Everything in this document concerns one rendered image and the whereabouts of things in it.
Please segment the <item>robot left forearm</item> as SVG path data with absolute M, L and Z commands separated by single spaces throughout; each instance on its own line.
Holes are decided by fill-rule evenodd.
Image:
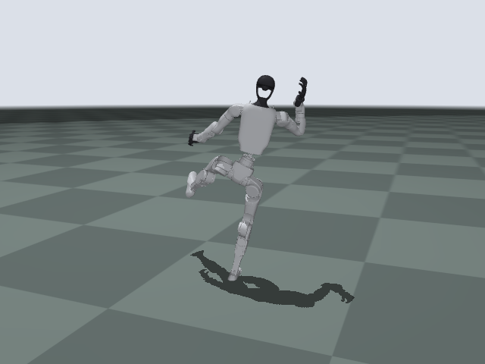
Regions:
M 215 128 L 215 126 L 216 126 L 216 122 L 214 121 L 202 133 L 200 133 L 200 134 L 194 134 L 192 140 L 193 141 L 198 141 L 200 143 L 205 143 L 206 140 L 208 140 L 208 139 L 210 139 L 210 138 L 212 138 L 214 136 L 214 133 L 212 133 L 211 131 Z

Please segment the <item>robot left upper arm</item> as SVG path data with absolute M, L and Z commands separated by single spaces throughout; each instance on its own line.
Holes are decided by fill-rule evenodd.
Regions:
M 234 119 L 242 114 L 244 104 L 233 104 L 227 111 L 220 117 L 219 121 L 216 122 L 215 128 L 211 131 L 212 133 L 220 135 L 224 128 Z

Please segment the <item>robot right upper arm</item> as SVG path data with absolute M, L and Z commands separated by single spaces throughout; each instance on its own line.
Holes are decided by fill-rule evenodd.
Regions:
M 300 124 L 296 124 L 289 115 L 284 111 L 276 111 L 276 120 L 278 127 L 285 127 L 289 132 L 294 134 L 295 136 L 301 136 L 303 134 L 299 131 Z

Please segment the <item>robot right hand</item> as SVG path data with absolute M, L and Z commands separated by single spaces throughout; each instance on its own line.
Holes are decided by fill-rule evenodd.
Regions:
M 299 85 L 302 86 L 302 91 L 301 92 L 299 91 L 299 95 L 297 95 L 296 97 L 296 102 L 295 102 L 296 107 L 299 107 L 301 103 L 305 101 L 304 97 L 306 94 L 307 80 L 304 77 L 302 77 L 300 81 L 302 82 L 302 84 L 299 83 Z

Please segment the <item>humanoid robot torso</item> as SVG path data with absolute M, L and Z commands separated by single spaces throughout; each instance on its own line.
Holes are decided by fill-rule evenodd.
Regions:
M 250 102 L 242 109 L 238 133 L 239 149 L 249 155 L 244 153 L 239 161 L 236 160 L 227 175 L 233 182 L 244 187 L 254 172 L 255 159 L 252 155 L 261 155 L 268 147 L 276 120 L 274 105 L 273 108 L 264 108 Z

